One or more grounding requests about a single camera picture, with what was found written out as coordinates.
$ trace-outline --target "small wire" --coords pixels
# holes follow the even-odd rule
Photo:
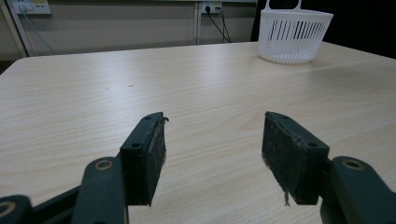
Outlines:
[[[225,20],[224,20],[224,17],[225,17],[225,16],[224,16],[224,11],[222,10],[221,7],[219,7],[219,12],[220,12],[221,19],[222,19],[222,21],[223,21],[223,26],[225,27],[225,31],[226,31],[226,33],[227,33],[228,39],[230,40],[230,43],[233,43],[233,42],[231,41],[230,34],[228,34],[228,29],[227,29],[227,26],[226,26]]]
[[[223,33],[224,33],[224,32],[225,32],[224,14],[221,13],[220,9],[221,9],[221,7],[217,7],[217,10],[220,12],[221,20],[222,20],[222,22],[223,22]],[[225,37],[225,35],[223,35],[223,38],[222,38],[222,40],[221,40],[221,43],[224,43],[224,37]]]
[[[212,20],[212,17],[210,16],[209,12],[206,12],[207,16],[209,17],[210,20]],[[215,24],[216,28],[218,28],[219,32],[222,34],[223,38],[225,38],[228,43],[231,43],[230,40],[224,35],[224,33],[221,32],[220,28],[216,25],[216,23],[212,20],[213,24]]]
[[[33,24],[30,22],[29,18],[27,18],[26,13],[23,12],[23,16],[24,18],[27,20],[27,22],[29,23],[29,25],[32,27],[33,31],[35,32],[35,34],[41,39],[41,41],[43,41],[43,43],[50,49],[50,52],[52,54],[54,54],[52,47],[47,44],[47,42],[43,39],[43,37],[41,37],[41,35],[38,33],[38,31],[35,29],[35,27],[33,26]]]

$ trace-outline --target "basket handle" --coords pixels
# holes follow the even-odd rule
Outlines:
[[[294,9],[301,9],[301,0],[298,0],[298,4]],[[265,8],[264,10],[266,11],[271,11],[272,9],[270,8],[270,0],[267,0],[267,2],[265,3]]]

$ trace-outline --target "white plastic basket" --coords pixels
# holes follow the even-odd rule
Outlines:
[[[260,57],[277,63],[311,61],[326,34],[333,14],[301,9],[262,10],[258,51]]]

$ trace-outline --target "wooden table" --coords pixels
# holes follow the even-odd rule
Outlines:
[[[395,60],[328,43],[296,65],[259,58],[256,43],[22,59],[0,76],[0,196],[37,205],[79,185],[90,161],[163,111],[167,161],[132,223],[319,223],[319,205],[284,206],[262,162],[265,111],[305,126],[331,159],[370,163],[395,191],[395,86]]]

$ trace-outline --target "white wall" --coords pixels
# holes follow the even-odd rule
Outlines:
[[[5,15],[0,9],[0,61],[17,60],[21,57]]]
[[[195,2],[122,2],[115,4],[49,1],[52,14],[28,18],[55,54],[145,49],[195,44]],[[254,3],[223,3],[233,42],[249,41]],[[20,16],[35,56],[50,49]],[[221,26],[219,16],[214,17]],[[221,35],[207,16],[202,17],[201,44],[221,43]]]

